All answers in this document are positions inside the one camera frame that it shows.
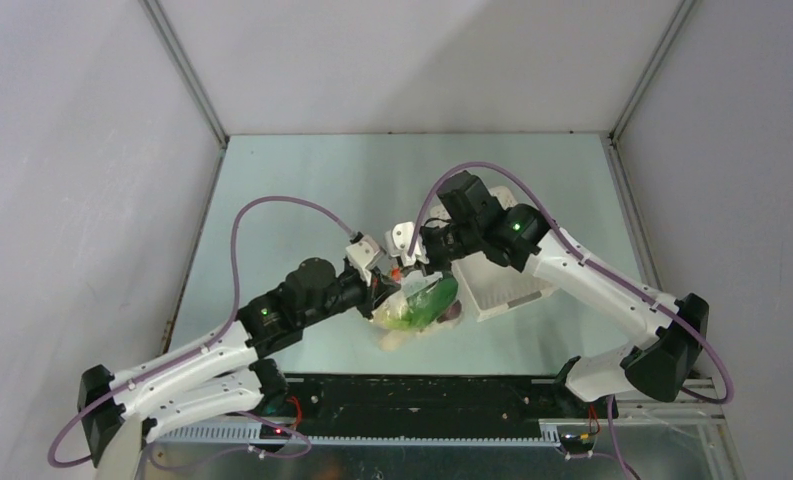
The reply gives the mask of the clear zip top bag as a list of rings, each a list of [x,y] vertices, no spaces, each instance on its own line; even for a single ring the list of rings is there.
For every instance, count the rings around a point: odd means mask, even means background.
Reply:
[[[383,331],[378,341],[381,350],[395,351],[417,337],[461,323],[460,284],[451,272],[424,276],[414,271],[404,275],[398,286],[399,290],[373,311],[370,320]]]

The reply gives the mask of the pale green cabbage leaf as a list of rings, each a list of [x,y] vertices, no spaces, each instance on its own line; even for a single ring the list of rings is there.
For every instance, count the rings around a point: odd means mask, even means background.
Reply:
[[[393,294],[377,307],[371,322],[386,330],[410,331],[415,328],[413,310],[402,292]]]

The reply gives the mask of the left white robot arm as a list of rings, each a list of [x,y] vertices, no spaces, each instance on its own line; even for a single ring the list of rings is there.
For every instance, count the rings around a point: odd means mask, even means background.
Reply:
[[[378,267],[344,262],[342,272],[321,258],[304,260],[275,288],[238,308],[231,318],[153,360],[118,372],[85,370],[77,402],[89,448],[99,465],[130,419],[151,443],[180,426],[236,411],[276,416],[288,403],[272,354],[301,341],[305,328],[357,310],[372,318],[401,287]]]

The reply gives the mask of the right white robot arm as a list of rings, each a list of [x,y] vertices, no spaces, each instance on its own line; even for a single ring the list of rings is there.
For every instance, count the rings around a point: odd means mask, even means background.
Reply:
[[[679,396],[703,351],[707,301],[693,293],[676,298],[625,276],[571,240],[536,204],[505,207],[468,171],[438,181],[432,192],[449,219],[419,230],[427,272],[482,253],[493,264],[549,282],[626,335],[622,347],[565,364],[553,392],[560,414],[578,418],[595,400],[631,390],[660,402]]]

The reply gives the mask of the dark brown mushroom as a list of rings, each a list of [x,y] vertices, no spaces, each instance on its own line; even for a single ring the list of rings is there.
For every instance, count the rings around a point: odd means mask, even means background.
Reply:
[[[463,304],[460,300],[453,302],[436,320],[438,324],[457,324],[463,315]]]

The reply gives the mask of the green bok choy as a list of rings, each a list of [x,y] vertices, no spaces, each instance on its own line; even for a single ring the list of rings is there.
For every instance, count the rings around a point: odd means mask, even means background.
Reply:
[[[456,301],[458,290],[459,284],[453,277],[443,277],[407,296],[414,315],[413,330],[422,330],[435,322]]]

